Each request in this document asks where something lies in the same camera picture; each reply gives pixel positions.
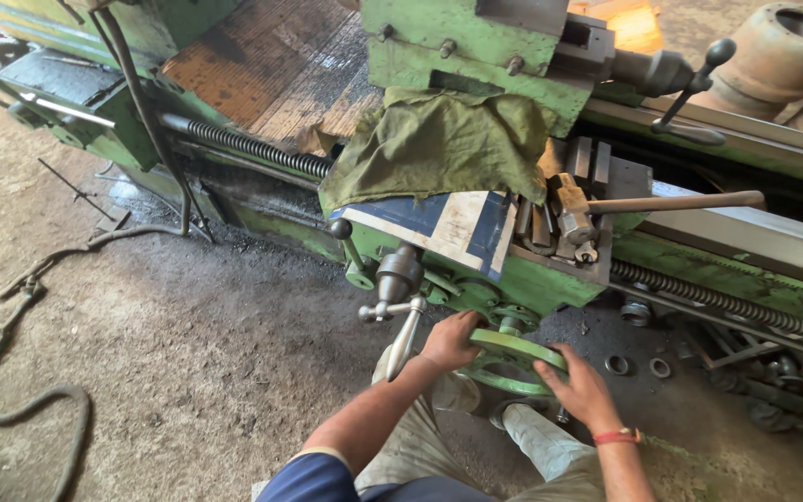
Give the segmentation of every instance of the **leg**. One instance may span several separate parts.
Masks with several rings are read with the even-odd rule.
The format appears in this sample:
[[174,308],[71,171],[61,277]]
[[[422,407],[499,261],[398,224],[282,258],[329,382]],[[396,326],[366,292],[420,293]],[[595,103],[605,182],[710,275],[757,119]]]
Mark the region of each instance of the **leg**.
[[527,405],[508,406],[503,421],[510,437],[546,481],[510,498],[510,502],[605,499],[595,448],[573,438]]
[[[389,350],[386,348],[379,363],[376,364],[371,383],[385,379]],[[438,397],[443,406],[450,409],[466,409],[472,405],[472,408],[466,410],[471,411],[478,405],[478,389],[472,381],[462,375],[456,373],[442,375],[434,386],[440,389]],[[462,396],[452,395],[455,387],[463,389]],[[386,439],[380,452],[355,479],[355,488],[359,493],[375,485],[401,484],[427,476],[445,476],[480,489],[454,460],[451,451],[441,439],[439,426],[435,423],[432,396],[427,394],[429,393],[421,395],[414,401],[399,420],[389,439]]]

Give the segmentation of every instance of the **lathe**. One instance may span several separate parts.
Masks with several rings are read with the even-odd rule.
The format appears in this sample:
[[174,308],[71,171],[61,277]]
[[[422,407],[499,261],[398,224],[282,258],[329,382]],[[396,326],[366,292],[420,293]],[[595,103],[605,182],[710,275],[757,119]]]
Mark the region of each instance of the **lathe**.
[[[616,49],[605,21],[566,4],[0,0],[0,91],[13,99],[0,103],[180,201],[185,221],[195,205],[203,222],[346,263],[351,285],[375,291],[363,321],[407,316],[390,378],[420,314],[444,304],[499,326],[474,333],[485,350],[467,374],[547,395],[491,364],[565,371],[523,334],[607,289],[625,294],[634,324],[655,303],[725,326],[716,347],[697,342],[708,367],[783,348],[803,358],[803,128],[691,103],[730,88],[715,69],[737,62],[738,37],[696,70],[672,51]],[[803,7],[774,6],[771,29],[803,44]],[[552,111],[547,200],[486,190],[324,205],[356,121],[390,86]]]

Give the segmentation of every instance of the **red thread bracelet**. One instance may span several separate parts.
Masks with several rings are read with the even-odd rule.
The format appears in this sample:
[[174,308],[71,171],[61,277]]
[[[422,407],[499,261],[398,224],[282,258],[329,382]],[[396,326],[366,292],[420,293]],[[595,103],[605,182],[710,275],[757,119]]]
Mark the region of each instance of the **red thread bracelet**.
[[625,427],[621,430],[597,434],[593,437],[593,443],[597,446],[604,445],[606,443],[639,443],[641,439],[643,439],[643,436],[640,433],[640,430],[631,430],[628,427]]

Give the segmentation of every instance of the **bolt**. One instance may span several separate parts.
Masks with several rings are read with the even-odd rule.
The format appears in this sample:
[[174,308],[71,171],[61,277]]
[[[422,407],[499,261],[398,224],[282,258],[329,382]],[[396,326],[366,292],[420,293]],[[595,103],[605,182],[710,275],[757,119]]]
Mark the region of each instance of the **bolt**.
[[457,42],[451,39],[445,39],[445,41],[441,43],[441,47],[439,47],[439,55],[441,59],[448,59],[455,50],[457,50]]
[[510,62],[507,63],[507,75],[510,77],[516,77],[519,75],[519,72],[522,70],[523,65],[526,64],[526,61],[522,59],[522,57],[515,55],[510,58]]
[[392,37],[394,33],[395,33],[395,28],[393,28],[393,25],[389,24],[388,22],[385,22],[383,23],[383,26],[381,26],[376,31],[376,39],[379,40],[380,42],[385,42],[386,39]]

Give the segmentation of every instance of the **concrete floor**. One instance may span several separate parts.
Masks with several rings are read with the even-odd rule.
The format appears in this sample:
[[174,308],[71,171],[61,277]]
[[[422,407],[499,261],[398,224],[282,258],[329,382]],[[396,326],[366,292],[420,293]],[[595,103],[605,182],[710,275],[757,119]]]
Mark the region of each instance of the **concrete floor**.
[[[674,33],[669,46],[686,53],[761,4],[660,3],[663,29]],[[718,15],[723,9],[737,14]],[[690,19],[678,13],[715,17],[688,29],[672,21]],[[708,41],[690,39],[690,31]],[[37,156],[110,202],[112,184],[92,177],[103,161],[24,131],[0,111],[0,287],[52,249],[88,239],[99,219],[71,202]],[[138,197],[133,206],[148,210],[134,223],[139,215],[171,220]],[[65,260],[43,279],[49,293],[0,364],[0,410],[54,383],[85,387],[95,420],[76,500],[248,500],[252,483],[274,474],[368,384],[395,336],[401,320],[358,324],[357,308],[372,294],[347,284],[338,265],[224,229],[219,237],[224,244],[161,235],[116,242]],[[0,303],[0,321],[12,308],[13,300]],[[428,319],[445,314],[434,310]],[[625,422],[652,436],[642,458],[660,499],[803,500],[803,436],[755,429],[740,398],[709,389],[701,371],[678,364],[673,337],[622,324],[602,303],[568,308],[533,337],[567,341],[597,367],[611,354],[638,366],[634,376],[608,382]],[[674,376],[652,377],[645,370],[652,357],[668,360]],[[50,496],[74,414],[59,403],[0,429],[0,499]],[[489,493],[510,496],[540,481],[485,420],[442,413],[439,421]]]

